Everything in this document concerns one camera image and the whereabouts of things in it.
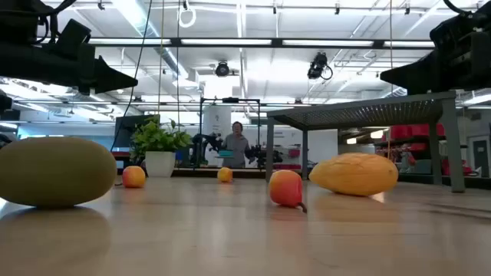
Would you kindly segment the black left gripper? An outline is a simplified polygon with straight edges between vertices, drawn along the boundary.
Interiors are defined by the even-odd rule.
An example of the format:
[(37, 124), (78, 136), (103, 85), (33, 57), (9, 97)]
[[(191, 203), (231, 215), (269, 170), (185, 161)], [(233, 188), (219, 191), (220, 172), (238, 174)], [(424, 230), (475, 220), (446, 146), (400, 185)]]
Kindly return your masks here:
[(102, 56), (80, 61), (33, 46), (0, 42), (0, 76), (66, 87), (96, 94), (137, 86), (137, 79), (109, 67)]

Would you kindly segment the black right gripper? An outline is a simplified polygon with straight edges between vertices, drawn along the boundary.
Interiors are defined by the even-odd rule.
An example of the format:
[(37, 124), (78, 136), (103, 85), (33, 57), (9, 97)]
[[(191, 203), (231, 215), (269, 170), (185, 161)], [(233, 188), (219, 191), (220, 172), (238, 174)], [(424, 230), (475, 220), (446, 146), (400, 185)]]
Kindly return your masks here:
[(491, 88), (491, 34), (472, 31), (457, 38), (445, 30), (438, 34), (437, 50), (383, 71), (380, 79), (406, 89), (408, 95)]

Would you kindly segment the grey perforated metal shelf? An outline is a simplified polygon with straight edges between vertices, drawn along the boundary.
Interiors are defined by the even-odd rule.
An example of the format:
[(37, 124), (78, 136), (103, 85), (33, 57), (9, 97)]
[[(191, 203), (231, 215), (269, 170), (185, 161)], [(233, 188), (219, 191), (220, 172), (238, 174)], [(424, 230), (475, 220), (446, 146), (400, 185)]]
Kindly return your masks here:
[(312, 130), (392, 127), (425, 123), (429, 126), (433, 183), (437, 185), (443, 183), (437, 135), (437, 124), (442, 123), (446, 131), (451, 191), (453, 193), (466, 191), (456, 115), (456, 92), (454, 91), (269, 111), (267, 113), (265, 162), (267, 179), (271, 177), (273, 170), (273, 140), (276, 123), (302, 131), (303, 179), (308, 178), (308, 133)]

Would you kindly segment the round red orange peach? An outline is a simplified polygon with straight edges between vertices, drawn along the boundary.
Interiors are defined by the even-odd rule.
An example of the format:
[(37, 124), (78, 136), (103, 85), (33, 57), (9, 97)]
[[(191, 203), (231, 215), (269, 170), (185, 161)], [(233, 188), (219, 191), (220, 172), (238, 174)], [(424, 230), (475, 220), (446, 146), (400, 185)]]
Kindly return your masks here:
[(140, 166), (128, 166), (122, 173), (122, 185), (125, 188), (143, 188), (146, 183), (145, 171)]

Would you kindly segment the olive green oval fruit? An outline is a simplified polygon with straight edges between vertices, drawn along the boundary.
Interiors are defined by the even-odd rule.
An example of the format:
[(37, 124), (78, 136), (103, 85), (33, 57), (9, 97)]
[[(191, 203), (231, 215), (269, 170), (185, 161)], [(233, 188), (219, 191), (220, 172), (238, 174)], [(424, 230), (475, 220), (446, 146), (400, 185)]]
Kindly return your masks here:
[(117, 177), (112, 153), (77, 137), (39, 137), (0, 149), (0, 198), (40, 208), (68, 208), (100, 198)]

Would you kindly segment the long yellow orange fruit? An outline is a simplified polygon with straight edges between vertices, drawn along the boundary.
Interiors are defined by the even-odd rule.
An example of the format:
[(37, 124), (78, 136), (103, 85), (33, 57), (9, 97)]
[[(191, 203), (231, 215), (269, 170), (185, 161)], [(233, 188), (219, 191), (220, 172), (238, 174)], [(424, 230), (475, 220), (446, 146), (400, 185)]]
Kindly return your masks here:
[(308, 178), (331, 192), (372, 196), (394, 188), (397, 167), (387, 158), (368, 153), (344, 153), (315, 165)]

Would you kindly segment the red orange pear-shaped fruit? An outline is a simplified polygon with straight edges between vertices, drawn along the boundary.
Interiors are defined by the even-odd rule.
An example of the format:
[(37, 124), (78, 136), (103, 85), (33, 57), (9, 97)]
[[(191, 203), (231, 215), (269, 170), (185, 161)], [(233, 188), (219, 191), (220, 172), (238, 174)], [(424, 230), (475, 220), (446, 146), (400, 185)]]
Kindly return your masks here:
[(300, 207), (304, 213), (302, 178), (295, 171), (281, 169), (275, 171), (269, 180), (269, 197), (278, 204), (289, 208)]

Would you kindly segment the black computer monitor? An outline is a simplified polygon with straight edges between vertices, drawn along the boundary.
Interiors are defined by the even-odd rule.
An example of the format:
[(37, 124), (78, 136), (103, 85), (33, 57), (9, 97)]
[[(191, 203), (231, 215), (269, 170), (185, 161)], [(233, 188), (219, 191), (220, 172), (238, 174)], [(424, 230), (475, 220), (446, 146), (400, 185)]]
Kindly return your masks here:
[(139, 115), (128, 117), (117, 117), (114, 129), (114, 144), (116, 148), (127, 148), (130, 146), (131, 137), (138, 127), (144, 126), (152, 119), (159, 119), (158, 115)]

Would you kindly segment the red storage bins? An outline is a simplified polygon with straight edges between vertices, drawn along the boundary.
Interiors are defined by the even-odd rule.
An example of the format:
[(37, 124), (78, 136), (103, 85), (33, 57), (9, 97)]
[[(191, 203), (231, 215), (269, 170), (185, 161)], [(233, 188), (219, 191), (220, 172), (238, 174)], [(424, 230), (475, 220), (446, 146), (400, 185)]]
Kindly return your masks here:
[(390, 128), (391, 140), (404, 140), (415, 136), (429, 136), (428, 124), (397, 125)]

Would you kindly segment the green plant in white pot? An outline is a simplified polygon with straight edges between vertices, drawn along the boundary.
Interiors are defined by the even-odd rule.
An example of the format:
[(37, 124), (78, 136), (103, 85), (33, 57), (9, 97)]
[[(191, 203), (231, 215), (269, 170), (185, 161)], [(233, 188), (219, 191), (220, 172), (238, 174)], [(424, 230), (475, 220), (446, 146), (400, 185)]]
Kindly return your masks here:
[(130, 155), (144, 164), (149, 177), (170, 178), (176, 165), (176, 151), (188, 147), (191, 139), (174, 120), (161, 124), (160, 118), (153, 115), (135, 126)]

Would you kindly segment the person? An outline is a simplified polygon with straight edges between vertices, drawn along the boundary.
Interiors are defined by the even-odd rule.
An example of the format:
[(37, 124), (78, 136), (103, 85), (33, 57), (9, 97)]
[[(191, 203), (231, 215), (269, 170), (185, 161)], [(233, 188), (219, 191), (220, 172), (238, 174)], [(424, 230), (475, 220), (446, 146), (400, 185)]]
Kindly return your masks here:
[(224, 167), (241, 169), (246, 167), (246, 159), (250, 163), (255, 161), (251, 154), (249, 141), (242, 134), (243, 126), (239, 121), (232, 124), (232, 133), (223, 141), (222, 148), (232, 152), (231, 158), (225, 158), (222, 162)]

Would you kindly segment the black background station frame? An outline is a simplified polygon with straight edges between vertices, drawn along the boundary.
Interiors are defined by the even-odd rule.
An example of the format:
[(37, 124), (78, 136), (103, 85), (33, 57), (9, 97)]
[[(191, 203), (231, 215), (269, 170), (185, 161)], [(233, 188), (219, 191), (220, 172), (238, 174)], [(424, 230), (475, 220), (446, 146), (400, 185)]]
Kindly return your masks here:
[[(237, 97), (225, 97), (222, 99), (202, 98), (199, 102), (199, 130), (198, 133), (210, 135), (211, 133), (220, 134), (223, 141), (232, 133), (232, 124), (239, 120), (232, 120), (233, 107), (248, 107), (248, 104), (255, 103), (259, 106), (260, 100), (252, 99), (240, 99)], [(225, 158), (219, 158), (219, 153), (216, 151), (210, 151), (210, 146), (207, 147), (205, 158), (210, 158), (209, 164), (222, 165)]]

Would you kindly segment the black aluminium rig frame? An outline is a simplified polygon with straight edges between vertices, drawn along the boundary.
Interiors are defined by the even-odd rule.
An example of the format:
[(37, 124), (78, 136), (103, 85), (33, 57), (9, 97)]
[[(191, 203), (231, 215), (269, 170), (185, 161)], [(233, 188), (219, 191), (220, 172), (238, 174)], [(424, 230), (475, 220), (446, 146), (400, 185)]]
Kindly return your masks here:
[[(190, 178), (217, 178), (218, 169), (175, 169), (172, 173), (172, 177), (190, 177)], [(232, 173), (234, 179), (262, 179), (266, 180), (265, 171), (259, 171), (257, 169), (235, 169)], [(433, 184), (433, 177), (431, 175), (422, 174), (407, 174), (403, 173), (398, 176), (399, 182), (412, 182), (419, 184)], [(464, 184), (468, 189), (482, 189), (491, 191), (491, 178), (480, 177), (464, 177)]]

